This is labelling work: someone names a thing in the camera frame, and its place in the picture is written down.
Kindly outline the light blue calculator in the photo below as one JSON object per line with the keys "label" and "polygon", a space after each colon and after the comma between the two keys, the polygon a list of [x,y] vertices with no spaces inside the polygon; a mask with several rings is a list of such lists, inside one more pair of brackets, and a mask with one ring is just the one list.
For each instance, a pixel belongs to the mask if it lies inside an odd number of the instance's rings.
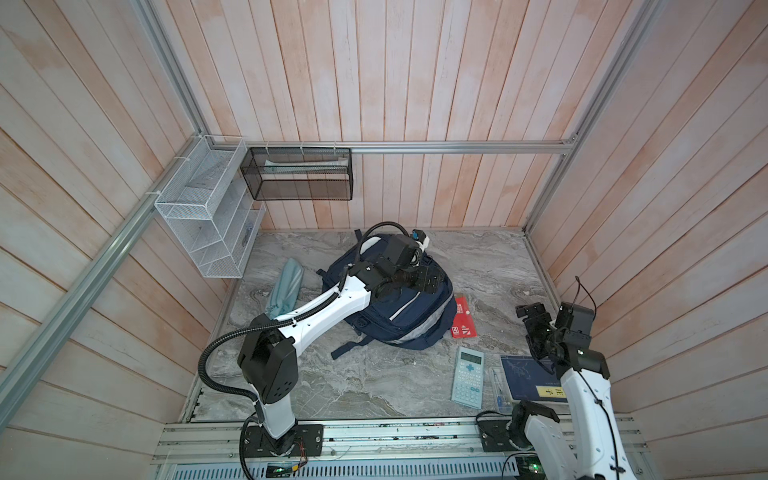
{"label": "light blue calculator", "polygon": [[482,352],[465,347],[458,349],[451,392],[453,402],[475,409],[482,407],[484,360]]}

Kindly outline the red small booklet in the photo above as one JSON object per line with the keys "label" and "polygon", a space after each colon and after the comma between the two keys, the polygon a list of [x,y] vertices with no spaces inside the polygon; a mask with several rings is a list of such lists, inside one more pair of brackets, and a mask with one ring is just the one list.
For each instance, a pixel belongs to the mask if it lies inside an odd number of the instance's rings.
{"label": "red small booklet", "polygon": [[454,339],[473,338],[477,336],[476,326],[465,297],[456,297],[456,314],[451,327]]}

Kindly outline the navy blue student backpack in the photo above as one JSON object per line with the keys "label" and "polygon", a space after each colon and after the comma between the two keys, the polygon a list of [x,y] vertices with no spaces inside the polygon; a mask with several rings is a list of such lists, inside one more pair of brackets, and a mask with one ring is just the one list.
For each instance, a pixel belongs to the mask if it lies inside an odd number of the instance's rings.
{"label": "navy blue student backpack", "polygon": [[453,285],[447,274],[435,294],[396,289],[391,283],[391,273],[396,266],[440,265],[405,231],[374,235],[371,231],[357,230],[355,235],[354,247],[327,270],[317,271],[323,291],[340,282],[348,285],[351,280],[358,280],[363,291],[370,295],[366,308],[345,318],[364,338],[345,343],[332,351],[331,357],[336,360],[374,340],[410,350],[424,350],[434,345],[451,328],[456,314]]}

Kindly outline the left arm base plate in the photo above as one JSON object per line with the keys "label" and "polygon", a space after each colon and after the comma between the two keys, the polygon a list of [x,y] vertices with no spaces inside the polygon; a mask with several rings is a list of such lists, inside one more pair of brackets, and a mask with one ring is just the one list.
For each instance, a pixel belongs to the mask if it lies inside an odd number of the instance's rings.
{"label": "left arm base plate", "polygon": [[243,458],[319,456],[323,437],[320,424],[295,425],[280,439],[272,438],[265,427],[248,425],[241,431],[239,453]]}

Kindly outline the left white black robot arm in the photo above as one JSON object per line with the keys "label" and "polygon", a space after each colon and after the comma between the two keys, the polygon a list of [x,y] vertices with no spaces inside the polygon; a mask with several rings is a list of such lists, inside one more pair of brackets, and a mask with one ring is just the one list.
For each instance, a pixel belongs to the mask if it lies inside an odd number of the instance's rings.
{"label": "left white black robot arm", "polygon": [[352,249],[318,272],[319,297],[274,319],[273,330],[266,327],[268,318],[256,318],[254,332],[245,337],[237,363],[258,400],[262,427],[274,442],[289,438],[296,425],[290,393],[299,377],[299,356],[338,323],[349,324],[362,338],[332,351],[332,359],[372,342],[424,350],[451,327],[453,285],[427,254],[424,231],[368,230],[356,237]]}

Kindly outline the light teal pencil pouch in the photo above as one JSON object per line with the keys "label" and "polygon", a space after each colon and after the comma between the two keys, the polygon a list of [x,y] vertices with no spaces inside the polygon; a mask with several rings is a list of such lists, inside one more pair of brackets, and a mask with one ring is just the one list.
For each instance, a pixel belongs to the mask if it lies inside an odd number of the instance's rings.
{"label": "light teal pencil pouch", "polygon": [[285,262],[278,281],[269,296],[265,310],[268,318],[275,320],[296,308],[302,288],[303,275],[304,269],[297,260],[289,258]]}

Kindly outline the black mesh wall basket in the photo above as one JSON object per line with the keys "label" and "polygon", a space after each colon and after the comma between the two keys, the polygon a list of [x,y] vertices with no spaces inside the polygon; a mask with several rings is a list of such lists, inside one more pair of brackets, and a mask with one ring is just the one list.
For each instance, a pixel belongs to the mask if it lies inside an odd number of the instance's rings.
{"label": "black mesh wall basket", "polygon": [[346,148],[251,147],[240,165],[256,201],[350,201],[352,154]]}

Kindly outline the aluminium front rail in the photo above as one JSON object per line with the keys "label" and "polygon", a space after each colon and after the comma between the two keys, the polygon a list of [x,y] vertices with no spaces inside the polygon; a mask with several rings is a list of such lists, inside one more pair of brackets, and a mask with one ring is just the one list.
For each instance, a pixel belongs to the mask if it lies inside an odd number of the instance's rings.
{"label": "aluminium front rail", "polygon": [[165,427],[152,479],[524,479],[543,474],[535,454],[486,451],[473,417],[304,421],[315,434],[297,452],[238,459],[238,422]]}

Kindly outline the blue notebook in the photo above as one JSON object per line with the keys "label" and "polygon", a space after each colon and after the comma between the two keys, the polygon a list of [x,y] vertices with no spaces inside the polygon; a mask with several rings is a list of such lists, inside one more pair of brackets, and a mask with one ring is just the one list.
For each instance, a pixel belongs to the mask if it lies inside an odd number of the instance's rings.
{"label": "blue notebook", "polygon": [[502,355],[500,361],[513,399],[535,402],[567,401],[549,359],[537,361],[530,356]]}

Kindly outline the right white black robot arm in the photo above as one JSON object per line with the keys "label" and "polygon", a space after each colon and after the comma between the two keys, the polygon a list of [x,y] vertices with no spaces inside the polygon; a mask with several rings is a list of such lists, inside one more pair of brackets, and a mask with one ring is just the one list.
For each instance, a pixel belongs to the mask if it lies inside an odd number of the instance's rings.
{"label": "right white black robot arm", "polygon": [[611,401],[606,358],[590,348],[596,310],[563,302],[552,318],[541,303],[520,305],[516,316],[536,362],[548,359],[567,399],[574,448],[553,409],[521,400],[507,425],[510,442],[531,450],[548,479],[633,479]]}

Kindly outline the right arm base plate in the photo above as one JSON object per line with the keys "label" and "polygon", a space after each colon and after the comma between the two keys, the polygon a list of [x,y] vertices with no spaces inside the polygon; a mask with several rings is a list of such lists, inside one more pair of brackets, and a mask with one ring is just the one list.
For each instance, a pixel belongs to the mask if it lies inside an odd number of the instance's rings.
{"label": "right arm base plate", "polygon": [[482,417],[477,421],[481,446],[486,453],[520,451],[510,439],[507,429],[509,420],[502,417]]}

